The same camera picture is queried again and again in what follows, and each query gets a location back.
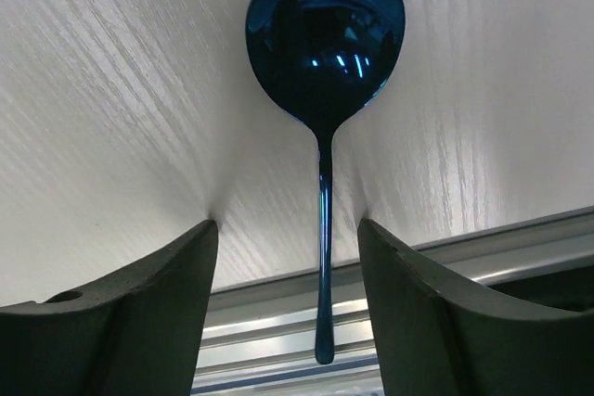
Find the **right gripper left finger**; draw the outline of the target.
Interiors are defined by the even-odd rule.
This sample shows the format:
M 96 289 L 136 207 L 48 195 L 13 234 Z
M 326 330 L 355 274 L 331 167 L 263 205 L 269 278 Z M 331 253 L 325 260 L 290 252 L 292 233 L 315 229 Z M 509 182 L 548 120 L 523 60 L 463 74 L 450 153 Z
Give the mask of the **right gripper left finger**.
M 217 252 L 206 220 L 97 280 L 2 307 L 2 394 L 188 395 Z

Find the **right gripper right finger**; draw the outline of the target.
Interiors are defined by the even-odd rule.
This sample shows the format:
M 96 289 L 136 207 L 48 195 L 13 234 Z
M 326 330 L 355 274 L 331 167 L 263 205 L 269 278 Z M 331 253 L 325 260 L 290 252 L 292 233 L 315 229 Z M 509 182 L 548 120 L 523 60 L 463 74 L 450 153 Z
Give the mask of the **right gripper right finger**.
M 592 311 L 476 283 L 370 219 L 357 238 L 385 394 L 592 394 Z

